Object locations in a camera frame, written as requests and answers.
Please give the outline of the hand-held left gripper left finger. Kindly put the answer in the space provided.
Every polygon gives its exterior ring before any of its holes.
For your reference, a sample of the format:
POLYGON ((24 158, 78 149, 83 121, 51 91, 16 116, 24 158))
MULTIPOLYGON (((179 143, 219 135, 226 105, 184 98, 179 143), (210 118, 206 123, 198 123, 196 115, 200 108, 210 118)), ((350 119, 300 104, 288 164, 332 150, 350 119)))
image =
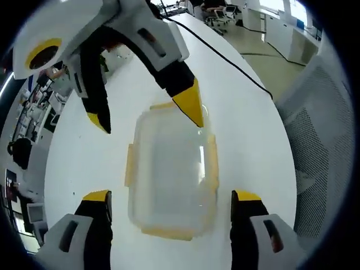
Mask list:
POLYGON ((35 260, 42 269, 110 269, 111 225, 111 191, 91 192, 47 231, 35 260))

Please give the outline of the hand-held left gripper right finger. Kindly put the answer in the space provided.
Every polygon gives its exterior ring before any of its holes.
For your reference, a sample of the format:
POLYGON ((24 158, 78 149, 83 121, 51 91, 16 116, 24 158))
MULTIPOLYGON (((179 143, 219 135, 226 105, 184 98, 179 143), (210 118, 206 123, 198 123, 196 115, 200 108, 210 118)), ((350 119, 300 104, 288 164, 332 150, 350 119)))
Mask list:
POLYGON ((231 193, 232 269, 297 269, 305 258, 293 229, 251 192, 231 193))

